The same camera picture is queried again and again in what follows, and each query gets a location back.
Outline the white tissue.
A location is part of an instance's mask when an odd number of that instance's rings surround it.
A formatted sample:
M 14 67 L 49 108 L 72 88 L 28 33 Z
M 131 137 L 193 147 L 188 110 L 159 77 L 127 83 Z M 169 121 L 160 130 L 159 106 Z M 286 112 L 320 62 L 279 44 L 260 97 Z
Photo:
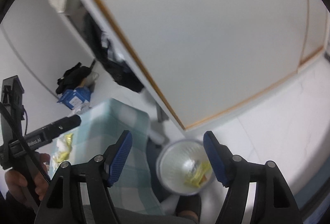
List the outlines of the white tissue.
M 60 135 L 56 140 L 55 152 L 52 156 L 52 167 L 57 169 L 62 162 L 69 159 L 72 151 L 73 133 Z

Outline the large yellow clear snack bag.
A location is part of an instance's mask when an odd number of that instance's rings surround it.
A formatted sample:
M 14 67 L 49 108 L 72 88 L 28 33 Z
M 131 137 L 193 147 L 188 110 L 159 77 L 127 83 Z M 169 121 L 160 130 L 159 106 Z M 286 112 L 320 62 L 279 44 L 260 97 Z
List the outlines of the large yellow clear snack bag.
M 185 175 L 185 184 L 190 187 L 200 188 L 207 182 L 207 174 L 211 171 L 209 162 L 193 162 L 192 168 Z

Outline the round clear trash bin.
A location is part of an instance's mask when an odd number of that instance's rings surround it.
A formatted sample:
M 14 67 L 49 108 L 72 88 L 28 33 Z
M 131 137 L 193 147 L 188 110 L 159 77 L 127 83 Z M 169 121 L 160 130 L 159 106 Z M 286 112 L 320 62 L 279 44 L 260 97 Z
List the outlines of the round clear trash bin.
M 180 196 L 191 196 L 205 189 L 214 181 L 215 175 L 212 168 L 206 175 L 207 182 L 200 188 L 185 184 L 185 175 L 196 161 L 209 162 L 201 141 L 183 139 L 167 145 L 156 162 L 156 173 L 162 187 Z

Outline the checkered teal tablecloth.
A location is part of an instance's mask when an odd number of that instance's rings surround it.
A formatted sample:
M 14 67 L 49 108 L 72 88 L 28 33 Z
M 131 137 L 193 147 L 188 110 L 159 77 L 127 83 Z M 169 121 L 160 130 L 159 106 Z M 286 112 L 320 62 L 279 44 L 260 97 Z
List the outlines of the checkered teal tablecloth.
M 81 114 L 81 124 L 64 134 L 73 133 L 72 151 L 67 160 L 72 165 L 88 162 L 103 154 L 115 144 L 124 130 L 133 135 L 133 146 L 119 180 L 109 188 L 115 207 L 162 216 L 160 202 L 152 190 L 152 176 L 147 162 L 147 142 L 150 120 L 147 113 L 118 100 L 107 100 Z M 55 174 L 52 156 L 56 148 L 53 141 L 50 175 Z

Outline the blue facial tissue box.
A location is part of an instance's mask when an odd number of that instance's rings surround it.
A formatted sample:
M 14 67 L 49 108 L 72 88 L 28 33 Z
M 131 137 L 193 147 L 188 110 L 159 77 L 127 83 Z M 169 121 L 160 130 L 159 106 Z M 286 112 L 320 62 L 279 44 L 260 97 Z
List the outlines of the blue facial tissue box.
M 92 92 L 87 87 L 77 87 L 76 89 L 67 89 L 61 95 L 57 103 L 64 104 L 67 108 L 74 110 L 83 103 L 89 103 Z

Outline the black clothing pile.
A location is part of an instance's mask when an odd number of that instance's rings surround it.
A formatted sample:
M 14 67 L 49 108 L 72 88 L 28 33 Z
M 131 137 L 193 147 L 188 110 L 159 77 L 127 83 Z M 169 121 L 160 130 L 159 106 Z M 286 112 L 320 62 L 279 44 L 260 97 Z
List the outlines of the black clothing pile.
M 55 93 L 61 95 L 68 89 L 73 90 L 77 88 L 91 72 L 92 69 L 90 67 L 83 66 L 81 62 L 78 62 L 74 67 L 66 70 L 57 80 L 58 87 Z

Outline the white wood-trimmed cabinet door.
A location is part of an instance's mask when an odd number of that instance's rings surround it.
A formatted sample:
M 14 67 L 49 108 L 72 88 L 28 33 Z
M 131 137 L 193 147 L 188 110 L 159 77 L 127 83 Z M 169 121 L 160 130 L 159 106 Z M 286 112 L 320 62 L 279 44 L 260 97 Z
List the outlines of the white wood-trimmed cabinet door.
M 322 0 L 83 1 L 182 131 L 286 82 L 329 33 Z

